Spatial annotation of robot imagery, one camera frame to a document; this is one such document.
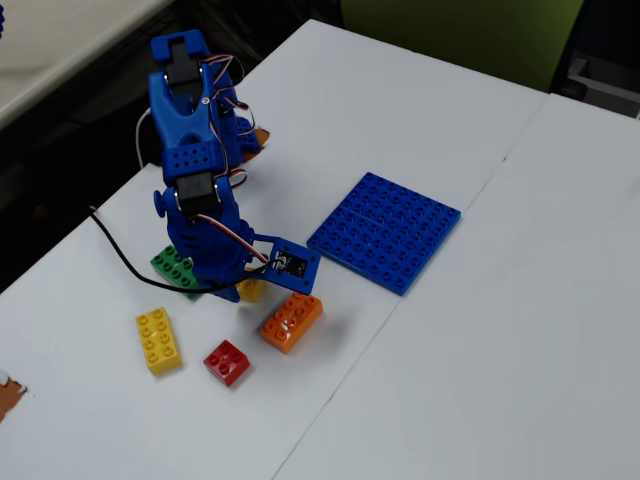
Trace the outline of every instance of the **orange object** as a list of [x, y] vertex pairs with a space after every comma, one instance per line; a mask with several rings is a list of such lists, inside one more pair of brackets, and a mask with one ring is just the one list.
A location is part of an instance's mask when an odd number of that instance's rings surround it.
[[320, 300], [296, 292], [267, 320], [260, 333], [278, 350], [289, 353], [321, 313]]

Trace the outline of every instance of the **blue lego baseplate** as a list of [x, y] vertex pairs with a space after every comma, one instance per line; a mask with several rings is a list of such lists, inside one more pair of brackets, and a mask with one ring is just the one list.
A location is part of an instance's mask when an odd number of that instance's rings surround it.
[[459, 219], [459, 210], [367, 173], [307, 245], [404, 295]]

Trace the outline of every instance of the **table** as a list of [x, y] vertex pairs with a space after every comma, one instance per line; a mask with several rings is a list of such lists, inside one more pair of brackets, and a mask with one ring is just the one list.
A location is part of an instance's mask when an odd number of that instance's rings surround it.
[[171, 0], [3, 0], [0, 128]]
[[551, 96], [276, 480], [638, 478], [639, 151]]
[[[467, 209], [546, 98], [317, 22], [238, 93], [271, 132], [237, 191], [243, 218], [298, 243], [368, 170]], [[169, 242], [162, 187], [147, 166], [99, 212], [147, 276]], [[189, 302], [133, 278], [87, 220], [0, 295], [0, 368], [34, 395], [0, 425], [0, 464], [12, 479], [272, 478], [400, 302], [327, 260], [314, 294], [325, 315], [283, 355], [257, 329], [288, 292]], [[134, 323], [159, 306], [185, 363], [163, 378]], [[253, 365], [231, 389], [202, 365], [223, 339]]]

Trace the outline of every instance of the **robotic arm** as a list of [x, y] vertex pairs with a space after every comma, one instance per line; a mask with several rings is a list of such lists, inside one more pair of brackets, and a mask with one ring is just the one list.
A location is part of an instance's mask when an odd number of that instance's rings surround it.
[[[255, 278], [310, 294], [320, 257], [282, 238], [258, 235], [240, 219], [230, 176], [242, 152], [257, 151], [260, 144], [249, 121], [235, 114], [245, 105], [225, 68], [232, 57], [212, 56], [198, 30], [154, 38], [151, 49], [162, 70], [149, 76], [149, 97], [167, 186], [162, 194], [154, 192], [154, 202], [158, 215], [168, 217], [176, 250], [193, 259], [193, 273], [205, 288], [240, 279], [257, 258], [264, 265]], [[271, 252], [257, 252], [254, 241], [273, 244]], [[215, 294], [240, 300], [235, 286]]]

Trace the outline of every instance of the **yellow lego brick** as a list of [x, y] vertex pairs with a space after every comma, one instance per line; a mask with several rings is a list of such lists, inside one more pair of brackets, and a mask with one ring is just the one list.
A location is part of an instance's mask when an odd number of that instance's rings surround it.
[[264, 281], [256, 280], [255, 278], [248, 278], [243, 282], [236, 285], [238, 293], [240, 294], [240, 300], [250, 303], [257, 303], [262, 297], [264, 290]]
[[182, 365], [182, 357], [176, 346], [171, 320], [164, 307], [136, 318], [142, 351], [147, 366], [159, 375]]

